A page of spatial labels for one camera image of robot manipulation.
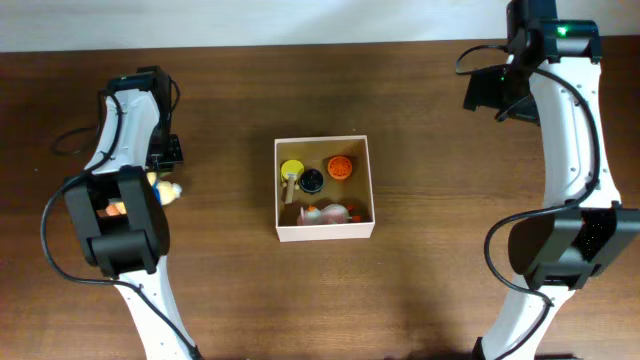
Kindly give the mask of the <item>tan plush bunny blue scarf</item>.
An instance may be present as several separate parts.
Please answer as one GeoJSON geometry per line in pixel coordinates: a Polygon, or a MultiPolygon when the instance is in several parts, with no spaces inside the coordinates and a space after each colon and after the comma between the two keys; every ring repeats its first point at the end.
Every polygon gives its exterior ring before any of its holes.
{"type": "MultiPolygon", "coordinates": [[[[146,177],[161,206],[169,205],[181,197],[182,187],[179,184],[163,180],[157,172],[148,172],[146,177]]],[[[110,199],[107,206],[98,211],[98,215],[101,217],[119,216],[126,213],[124,202],[118,199],[110,199]]]]}

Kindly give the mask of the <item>yellow rattle drum toy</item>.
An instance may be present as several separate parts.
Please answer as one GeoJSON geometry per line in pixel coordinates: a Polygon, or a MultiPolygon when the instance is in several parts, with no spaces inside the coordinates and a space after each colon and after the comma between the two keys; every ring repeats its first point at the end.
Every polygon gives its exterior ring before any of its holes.
{"type": "Polygon", "coordinates": [[[285,204],[293,202],[295,186],[298,178],[304,172],[304,164],[299,160],[286,160],[281,166],[281,177],[284,180],[286,194],[285,204]]]}

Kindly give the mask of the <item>black round cap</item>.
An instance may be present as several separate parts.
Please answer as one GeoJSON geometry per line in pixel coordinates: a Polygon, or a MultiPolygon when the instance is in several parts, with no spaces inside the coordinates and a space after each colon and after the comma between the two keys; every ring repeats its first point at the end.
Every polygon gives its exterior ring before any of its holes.
{"type": "Polygon", "coordinates": [[[316,194],[324,187],[324,176],[319,170],[311,168],[300,176],[298,184],[303,192],[316,194]]]}

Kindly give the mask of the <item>white cardboard box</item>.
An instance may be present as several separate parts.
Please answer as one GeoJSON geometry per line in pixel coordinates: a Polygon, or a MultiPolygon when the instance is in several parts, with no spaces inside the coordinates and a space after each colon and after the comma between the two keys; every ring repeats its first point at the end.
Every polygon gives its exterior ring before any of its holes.
{"type": "Polygon", "coordinates": [[[325,136],[276,139],[274,149],[275,229],[282,242],[369,238],[376,224],[374,193],[365,135],[325,136]],[[336,156],[351,161],[352,173],[337,180],[328,173],[329,162],[336,156]],[[322,189],[309,194],[301,189],[293,192],[290,204],[285,202],[286,176],[282,166],[298,160],[305,170],[322,173],[322,189]],[[301,215],[313,207],[318,210],[339,204],[349,210],[350,219],[342,224],[300,225],[301,215]]]}

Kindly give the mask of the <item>orange lattice ball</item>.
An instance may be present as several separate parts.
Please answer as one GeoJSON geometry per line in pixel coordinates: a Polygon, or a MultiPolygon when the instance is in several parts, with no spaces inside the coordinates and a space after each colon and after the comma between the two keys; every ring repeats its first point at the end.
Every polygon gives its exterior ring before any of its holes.
{"type": "Polygon", "coordinates": [[[351,176],[353,165],[348,157],[337,155],[329,159],[327,172],[335,180],[345,180],[351,176]]]}

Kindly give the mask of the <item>pink duck toy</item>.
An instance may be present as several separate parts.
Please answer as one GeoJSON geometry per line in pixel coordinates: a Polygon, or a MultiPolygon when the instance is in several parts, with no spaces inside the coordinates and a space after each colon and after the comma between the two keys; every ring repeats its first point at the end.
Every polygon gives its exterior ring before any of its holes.
{"type": "Polygon", "coordinates": [[[351,214],[352,207],[340,204],[330,204],[323,209],[314,206],[301,208],[297,218],[298,226],[334,225],[359,223],[363,220],[360,215],[351,214]]]}

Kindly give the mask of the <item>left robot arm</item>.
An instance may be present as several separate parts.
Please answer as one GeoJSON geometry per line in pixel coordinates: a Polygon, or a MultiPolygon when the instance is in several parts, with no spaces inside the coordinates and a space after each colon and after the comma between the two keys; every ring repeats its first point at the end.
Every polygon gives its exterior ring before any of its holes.
{"type": "Polygon", "coordinates": [[[179,96],[158,66],[109,80],[94,155],[62,191],[85,261],[100,270],[98,284],[122,296],[149,359],[201,356],[169,283],[169,224],[148,179],[182,161],[170,131],[179,96]]]}

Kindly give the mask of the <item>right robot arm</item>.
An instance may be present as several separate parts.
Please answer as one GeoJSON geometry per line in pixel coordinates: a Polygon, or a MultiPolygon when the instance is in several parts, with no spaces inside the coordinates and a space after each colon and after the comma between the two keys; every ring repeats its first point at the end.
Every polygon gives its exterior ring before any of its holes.
{"type": "Polygon", "coordinates": [[[563,20],[552,1],[506,8],[502,64],[468,72],[463,106],[496,120],[539,126],[545,161],[543,205],[506,217],[513,277],[476,359],[531,359],[561,306],[602,274],[639,234],[611,175],[599,109],[602,46],[591,20],[563,20]]]}

